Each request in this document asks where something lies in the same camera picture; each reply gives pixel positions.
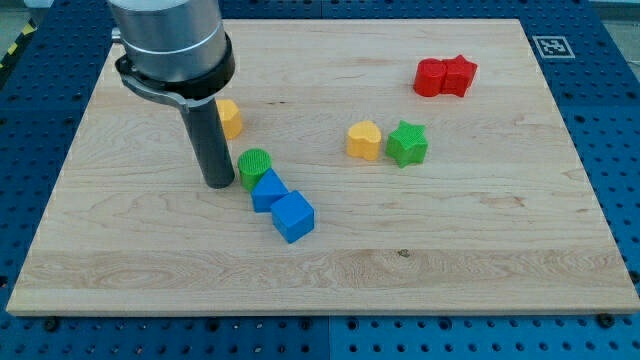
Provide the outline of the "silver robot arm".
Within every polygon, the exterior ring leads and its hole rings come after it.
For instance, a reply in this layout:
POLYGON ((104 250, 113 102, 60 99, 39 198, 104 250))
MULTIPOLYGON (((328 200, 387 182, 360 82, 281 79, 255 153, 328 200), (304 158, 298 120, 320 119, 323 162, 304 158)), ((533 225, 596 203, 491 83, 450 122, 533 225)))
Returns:
POLYGON ((138 96, 184 114, 216 114, 235 60, 216 0, 109 0, 116 69, 138 96))

